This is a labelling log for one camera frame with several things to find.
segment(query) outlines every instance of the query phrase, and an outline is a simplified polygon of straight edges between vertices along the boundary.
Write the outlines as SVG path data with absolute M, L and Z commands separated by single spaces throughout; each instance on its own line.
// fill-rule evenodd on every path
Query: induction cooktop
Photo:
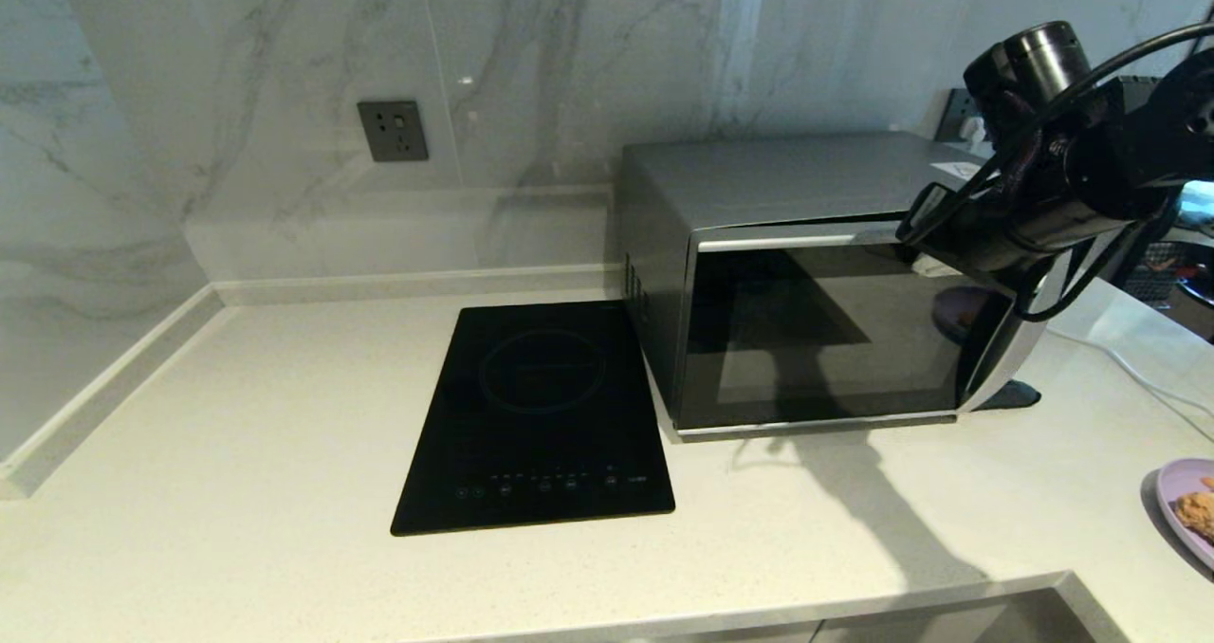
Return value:
M 674 508 L 623 302 L 460 311 L 393 535 Z

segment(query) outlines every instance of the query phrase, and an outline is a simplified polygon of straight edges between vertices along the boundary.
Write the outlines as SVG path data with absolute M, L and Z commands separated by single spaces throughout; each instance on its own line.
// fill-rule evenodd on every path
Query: baseboard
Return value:
M 222 298 L 208 285 L 136 341 L 0 462 L 0 500 L 29 497 L 126 397 L 222 309 Z
M 212 288 L 226 306 L 311 305 L 365 298 L 432 297 L 446 294 L 534 292 L 556 289 L 612 289 L 618 263 L 568 267 L 489 268 L 437 274 L 351 275 L 328 279 L 232 280 Z

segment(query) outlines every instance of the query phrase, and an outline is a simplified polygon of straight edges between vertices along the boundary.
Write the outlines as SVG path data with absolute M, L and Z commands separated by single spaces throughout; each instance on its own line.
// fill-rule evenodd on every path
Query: purple plate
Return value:
M 1168 520 L 1168 527 L 1176 533 L 1180 541 L 1197 557 L 1206 567 L 1214 570 L 1214 546 L 1192 531 L 1185 529 L 1176 519 L 1173 510 L 1176 499 L 1185 493 L 1214 491 L 1202 484 L 1203 476 L 1214 476 L 1214 461 L 1203 459 L 1180 459 L 1168 462 L 1159 468 L 1159 474 L 1155 482 L 1155 497 L 1159 502 L 1159 510 Z

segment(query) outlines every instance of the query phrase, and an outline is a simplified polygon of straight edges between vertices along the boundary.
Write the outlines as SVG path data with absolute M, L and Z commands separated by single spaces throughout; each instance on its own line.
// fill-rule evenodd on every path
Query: food on plate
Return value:
M 1214 478 L 1203 476 L 1202 484 L 1214 490 Z M 1176 519 L 1190 531 L 1214 544 L 1214 491 L 1185 493 L 1176 499 Z

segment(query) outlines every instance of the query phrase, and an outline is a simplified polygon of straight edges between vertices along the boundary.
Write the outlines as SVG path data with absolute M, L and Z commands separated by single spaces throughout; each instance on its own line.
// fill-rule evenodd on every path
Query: microwave glass window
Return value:
M 951 410 L 986 294 L 924 277 L 902 245 L 698 257 L 685 400 L 722 422 Z M 753 417 L 747 417 L 751 406 Z

